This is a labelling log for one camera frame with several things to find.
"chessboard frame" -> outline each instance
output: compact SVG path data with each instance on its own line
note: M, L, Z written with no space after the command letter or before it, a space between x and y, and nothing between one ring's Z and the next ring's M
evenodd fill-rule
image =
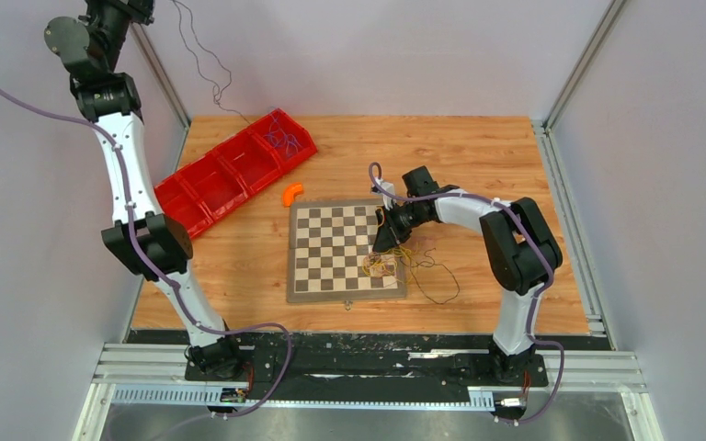
M329 207L359 207L381 206L382 199L341 199L341 200L316 200L294 202L290 205L289 246L288 246L288 275L286 283L286 301L288 303L310 303L325 301L352 301L352 300L396 300L407 297L407 286L404 284L406 271L404 262L397 259L396 287L373 288L345 291L297 292L296 291L296 231L298 209L320 209Z

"gray floor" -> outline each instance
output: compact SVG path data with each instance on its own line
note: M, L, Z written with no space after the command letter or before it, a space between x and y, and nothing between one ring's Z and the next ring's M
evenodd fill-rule
M529 407L537 410L546 394L532 393ZM150 404L113 406L110 431L102 440L142 441L175 424L205 413L189 406ZM315 409L259 409L251 415L224 421L203 420L161 436L161 440L633 440L629 423L615 393L564 393L548 413L533 424L507 427L488 413L343 411Z

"wood surface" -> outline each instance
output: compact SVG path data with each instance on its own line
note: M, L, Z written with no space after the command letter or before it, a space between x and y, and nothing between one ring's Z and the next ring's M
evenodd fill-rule
M540 153L527 118L301 117L318 153L194 240L192 265L212 307L232 328L281 322L292 331L390 333L492 333L501 288L488 265L483 238L455 225L425 224L408 245L432 252L458 279L461 293L444 305L424 297L415 283L403 300L342 303L286 302L289 210L281 194L302 182L300 200L366 198L367 166L382 164L384 177L403 194L402 174L426 165L443 186L514 200L534 198L564 252L564 265L546 293L537 332L587 334L588 326L556 216ZM245 123L235 117L196 117L180 164L194 161ZM456 288L441 267L416 273L436 300ZM145 283L134 328L181 328L169 301Z

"wooden table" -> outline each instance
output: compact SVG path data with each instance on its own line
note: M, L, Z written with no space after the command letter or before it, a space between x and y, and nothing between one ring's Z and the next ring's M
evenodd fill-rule
M232 328L281 322L292 331L394 333L492 333L499 315L501 288L494 280L484 241L455 225L426 224L413 232L413 244L436 248L461 286L459 297L436 305L415 283L404 300L288 304L289 211L283 189L302 182L301 200L365 198L367 166L378 161L383 176L403 194L402 174L426 165L443 186L514 200L524 196L540 205L564 251L564 265L541 305L537 331L586 334L588 326L553 208L540 153L527 118L466 117L302 117L318 153L230 216L194 240L194 270L211 305ZM194 161L243 128L233 117L193 120L180 164ZM437 300L455 292L441 267L416 274ZM142 289L134 328L181 328L169 301L152 284Z

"orange plastic piece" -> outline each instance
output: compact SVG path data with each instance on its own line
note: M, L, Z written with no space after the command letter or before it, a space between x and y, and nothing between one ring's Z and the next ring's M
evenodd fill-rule
M293 203L296 197L303 193L304 186L302 186L301 182L294 182L293 184L289 185L285 189L285 191L282 192L282 206L286 208L290 207L290 204Z

